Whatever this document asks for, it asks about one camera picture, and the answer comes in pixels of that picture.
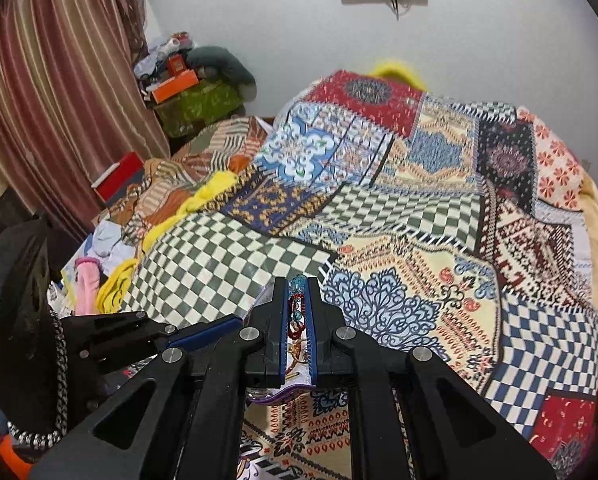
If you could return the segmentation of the pink cloth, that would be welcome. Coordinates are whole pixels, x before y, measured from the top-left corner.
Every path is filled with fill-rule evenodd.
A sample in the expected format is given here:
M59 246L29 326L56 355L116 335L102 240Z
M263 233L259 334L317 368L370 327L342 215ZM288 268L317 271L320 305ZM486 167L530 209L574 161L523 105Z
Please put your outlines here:
M75 315L98 313L96 297L100 289L100 262L91 257L81 257L75 262L77 273Z

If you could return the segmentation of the yellow cloth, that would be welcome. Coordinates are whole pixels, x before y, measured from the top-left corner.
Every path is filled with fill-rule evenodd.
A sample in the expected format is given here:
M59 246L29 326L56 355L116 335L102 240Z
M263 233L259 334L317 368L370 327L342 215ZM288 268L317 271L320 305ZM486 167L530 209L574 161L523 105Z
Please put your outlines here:
M211 174L209 180L194 193L185 192L185 200L182 200L173 214L148 230L143 236L141 244L136 247L136 255L116 266L105 284L100 287L95 299L95 312L101 314L118 312L122 299L130 287L134 270L150 247L156 243L156 240L188 214L200 211L201 207L216 198L221 192L226 191L236 181L237 174L232 171L220 170Z

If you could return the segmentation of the patchwork patterned bedspread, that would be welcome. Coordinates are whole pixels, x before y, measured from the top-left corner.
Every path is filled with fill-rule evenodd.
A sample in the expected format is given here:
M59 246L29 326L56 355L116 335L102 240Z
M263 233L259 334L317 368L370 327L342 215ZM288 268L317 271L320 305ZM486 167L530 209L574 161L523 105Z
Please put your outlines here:
M237 181L156 240L120 309L185 327L291 295L287 382L253 395L242 479L346 479L348 403L309 386L313 276L384 347L426 346L554 468L591 440L598 191L540 118L341 70L292 99Z

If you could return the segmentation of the brown striped blanket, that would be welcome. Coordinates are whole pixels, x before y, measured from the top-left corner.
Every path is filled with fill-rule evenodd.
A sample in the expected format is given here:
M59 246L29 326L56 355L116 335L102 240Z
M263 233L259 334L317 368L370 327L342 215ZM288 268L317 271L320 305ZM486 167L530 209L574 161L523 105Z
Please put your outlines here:
M93 223L118 224L122 239L138 246L150 229L174 216L215 172L244 170L271 132L272 126L256 116L229 118L206 127L173 156L144 162Z

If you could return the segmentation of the red box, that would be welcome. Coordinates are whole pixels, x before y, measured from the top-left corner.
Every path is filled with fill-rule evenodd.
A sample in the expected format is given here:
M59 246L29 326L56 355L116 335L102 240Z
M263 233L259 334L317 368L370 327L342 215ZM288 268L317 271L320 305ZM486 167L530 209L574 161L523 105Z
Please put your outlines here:
M109 203L131 183L140 180L143 170L144 162L140 156L136 152L129 152L96 178L91 188L101 200Z

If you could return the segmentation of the green patterned bag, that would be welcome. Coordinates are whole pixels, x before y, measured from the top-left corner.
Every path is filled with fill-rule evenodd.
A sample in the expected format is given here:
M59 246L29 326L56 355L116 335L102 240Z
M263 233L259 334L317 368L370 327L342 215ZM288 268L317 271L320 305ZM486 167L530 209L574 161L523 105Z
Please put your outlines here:
M239 92L222 80L200 81L154 106L162 130L171 139L197 133L243 105Z

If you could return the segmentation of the striped brown curtain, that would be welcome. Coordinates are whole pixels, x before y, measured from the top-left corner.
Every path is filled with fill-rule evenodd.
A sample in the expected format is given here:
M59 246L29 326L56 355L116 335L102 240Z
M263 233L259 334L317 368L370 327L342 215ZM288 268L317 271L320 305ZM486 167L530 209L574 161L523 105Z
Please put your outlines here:
M11 188L73 238L113 162L169 152L133 73L144 25L145 0L0 0L0 196Z

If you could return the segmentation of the orange box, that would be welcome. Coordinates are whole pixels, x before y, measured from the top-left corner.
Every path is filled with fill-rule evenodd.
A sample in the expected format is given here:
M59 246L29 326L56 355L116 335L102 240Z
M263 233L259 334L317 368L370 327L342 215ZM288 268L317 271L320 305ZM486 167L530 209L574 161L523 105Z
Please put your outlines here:
M150 91L151 97L156 104L165 102L173 96L185 91L189 88L196 86L199 83L196 73L194 70L183 70L177 76L171 77L170 79L157 84L157 86Z

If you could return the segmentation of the yellow plush behind bed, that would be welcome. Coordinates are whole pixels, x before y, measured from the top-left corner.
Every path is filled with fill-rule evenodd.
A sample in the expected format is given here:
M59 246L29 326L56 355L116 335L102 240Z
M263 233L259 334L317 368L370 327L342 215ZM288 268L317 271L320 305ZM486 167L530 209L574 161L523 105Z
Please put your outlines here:
M369 75L380 79L402 82L402 84L408 84L417 90L427 90L421 76L412 67L399 60L380 61L373 67Z

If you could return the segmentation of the dark grey pillow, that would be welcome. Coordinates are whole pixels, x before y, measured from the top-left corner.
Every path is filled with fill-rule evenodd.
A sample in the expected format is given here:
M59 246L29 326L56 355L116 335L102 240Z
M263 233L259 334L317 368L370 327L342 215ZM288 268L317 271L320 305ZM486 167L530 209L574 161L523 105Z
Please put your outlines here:
M195 47L185 55L188 68L200 79L223 81L233 87L245 102L257 96L257 83L252 73L229 50L217 46Z

